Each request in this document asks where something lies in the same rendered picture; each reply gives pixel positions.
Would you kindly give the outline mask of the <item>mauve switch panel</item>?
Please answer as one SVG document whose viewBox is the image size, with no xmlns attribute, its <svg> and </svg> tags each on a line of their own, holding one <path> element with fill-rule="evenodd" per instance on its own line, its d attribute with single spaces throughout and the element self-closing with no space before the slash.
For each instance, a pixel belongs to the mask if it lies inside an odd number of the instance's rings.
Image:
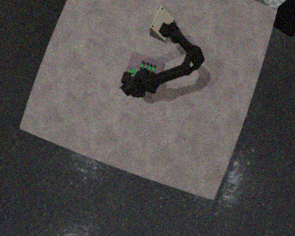
<svg viewBox="0 0 295 236">
<path fill-rule="evenodd" d="M 164 63 L 157 60 L 131 52 L 131 56 L 125 68 L 125 72 L 130 72 L 131 76 L 134 77 L 137 71 L 141 71 L 146 67 L 149 72 L 159 73 L 162 69 L 163 64 Z M 145 92 L 145 97 L 152 98 L 152 96 L 153 93 L 147 91 Z"/>
</svg>

